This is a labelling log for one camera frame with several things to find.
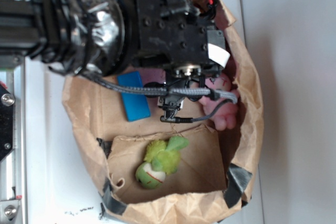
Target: bolt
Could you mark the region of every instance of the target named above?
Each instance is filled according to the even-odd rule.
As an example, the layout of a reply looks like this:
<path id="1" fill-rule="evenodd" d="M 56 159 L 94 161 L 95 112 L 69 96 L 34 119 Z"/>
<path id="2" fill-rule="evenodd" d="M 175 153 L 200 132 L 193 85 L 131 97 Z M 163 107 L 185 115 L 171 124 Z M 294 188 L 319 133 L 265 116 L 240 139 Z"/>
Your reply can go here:
<path id="1" fill-rule="evenodd" d="M 152 21 L 151 21 L 151 19 L 150 18 L 144 18 L 143 19 L 143 25 L 144 26 L 151 26 L 152 25 Z"/>
<path id="2" fill-rule="evenodd" d="M 13 219 L 17 214 L 16 208 L 12 205 L 5 208 L 5 216 L 11 220 Z"/>
<path id="3" fill-rule="evenodd" d="M 17 56 L 15 56 L 15 57 L 14 57 L 14 63 L 19 63 L 19 62 L 20 62 L 20 58 L 17 57 Z"/>
<path id="4" fill-rule="evenodd" d="M 7 143 L 7 144 L 4 144 L 4 147 L 6 150 L 9 150 L 11 148 L 11 144 Z"/>
<path id="5" fill-rule="evenodd" d="M 199 32 L 200 32 L 201 34 L 205 33 L 205 28 L 204 28 L 204 27 L 201 27 L 199 30 L 200 30 Z"/>
<path id="6" fill-rule="evenodd" d="M 181 30 L 183 30 L 183 29 L 185 28 L 185 24 L 184 24 L 184 23 L 180 23 L 178 26 L 179 26 L 179 28 L 180 28 Z"/>
<path id="7" fill-rule="evenodd" d="M 157 26 L 159 29 L 164 29 L 166 25 L 163 21 L 160 20 L 157 22 Z"/>
<path id="8" fill-rule="evenodd" d="M 207 51 L 208 50 L 208 45 L 207 44 L 203 44 L 202 45 L 202 50 L 203 51 Z"/>
<path id="9" fill-rule="evenodd" d="M 181 46 L 181 48 L 185 49 L 185 48 L 187 48 L 187 43 L 183 41 L 183 42 L 181 42 L 180 46 Z"/>
<path id="10" fill-rule="evenodd" d="M 2 97 L 1 97 L 1 102 L 3 105 L 9 107 L 9 106 L 12 106 L 15 102 L 15 98 L 12 94 L 4 94 Z"/>

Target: blue sponge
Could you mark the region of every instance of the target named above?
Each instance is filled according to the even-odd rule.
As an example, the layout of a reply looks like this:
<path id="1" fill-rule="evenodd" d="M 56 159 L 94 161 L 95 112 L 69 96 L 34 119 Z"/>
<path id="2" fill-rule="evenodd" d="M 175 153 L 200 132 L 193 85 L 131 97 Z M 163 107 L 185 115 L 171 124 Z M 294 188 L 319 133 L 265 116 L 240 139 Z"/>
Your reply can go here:
<path id="1" fill-rule="evenodd" d="M 122 86 L 143 87 L 140 74 L 137 71 L 117 76 L 117 80 L 119 85 Z M 147 99 L 144 95 L 121 93 L 121 97 L 129 122 L 149 118 L 151 116 Z"/>

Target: green stuffed toy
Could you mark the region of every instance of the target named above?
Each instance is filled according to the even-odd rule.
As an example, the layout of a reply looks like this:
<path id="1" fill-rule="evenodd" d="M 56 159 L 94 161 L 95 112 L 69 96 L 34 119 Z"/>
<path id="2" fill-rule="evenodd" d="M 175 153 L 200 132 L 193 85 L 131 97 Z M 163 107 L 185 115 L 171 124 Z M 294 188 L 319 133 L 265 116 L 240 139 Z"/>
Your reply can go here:
<path id="1" fill-rule="evenodd" d="M 181 160 L 179 150 L 189 145 L 188 139 L 181 136 L 173 136 L 168 142 L 155 140 L 146 149 L 144 163 L 135 173 L 137 181 L 144 188 L 155 189 L 162 185 L 166 175 L 176 173 Z"/>

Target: black metal bracket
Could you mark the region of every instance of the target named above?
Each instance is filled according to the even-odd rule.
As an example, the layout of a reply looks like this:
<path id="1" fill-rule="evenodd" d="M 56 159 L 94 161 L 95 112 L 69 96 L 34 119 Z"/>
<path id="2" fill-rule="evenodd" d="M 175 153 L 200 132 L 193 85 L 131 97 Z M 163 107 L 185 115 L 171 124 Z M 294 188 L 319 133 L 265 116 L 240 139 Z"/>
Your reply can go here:
<path id="1" fill-rule="evenodd" d="M 14 97 L 0 85 L 0 162 L 13 150 Z"/>

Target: pink stuffed toy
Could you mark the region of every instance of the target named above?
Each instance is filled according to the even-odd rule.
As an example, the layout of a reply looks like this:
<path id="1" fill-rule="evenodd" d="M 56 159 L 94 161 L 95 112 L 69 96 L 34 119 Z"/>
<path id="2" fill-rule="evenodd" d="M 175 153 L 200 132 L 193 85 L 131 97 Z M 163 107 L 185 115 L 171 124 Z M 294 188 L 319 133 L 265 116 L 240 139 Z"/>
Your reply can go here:
<path id="1" fill-rule="evenodd" d="M 205 81 L 205 84 L 211 89 L 222 89 L 234 93 L 239 98 L 238 90 L 231 90 L 231 81 L 224 73 L 220 77 L 216 78 L 214 83 L 210 79 Z M 202 97 L 199 102 L 203 105 L 203 110 L 206 115 L 210 114 L 215 107 L 223 101 L 221 98 L 217 101 L 212 101 L 208 97 Z M 226 103 L 219 108 L 217 113 L 211 118 L 215 123 L 216 130 L 223 131 L 226 128 L 233 129 L 236 126 L 236 114 L 238 111 L 238 105 L 232 103 Z"/>
<path id="2" fill-rule="evenodd" d="M 159 82 L 163 83 L 165 81 L 165 72 L 162 69 L 138 69 L 143 83 L 149 82 Z M 230 91 L 234 93 L 237 98 L 239 98 L 238 90 L 231 90 L 231 81 L 229 77 L 225 74 L 221 74 L 220 77 L 216 78 L 214 83 L 210 79 L 206 79 L 205 84 L 211 89 L 222 89 L 225 91 Z M 212 101 L 208 97 L 202 97 L 199 102 L 203 105 L 203 110 L 206 115 L 209 115 L 215 107 L 223 101 L 219 99 L 217 101 Z M 150 99 L 152 106 L 156 106 L 156 100 Z M 232 103 L 226 103 L 219 108 L 217 113 L 211 118 L 215 123 L 215 127 L 218 131 L 223 131 L 226 128 L 233 129 L 236 126 L 236 114 L 238 111 L 238 106 Z"/>

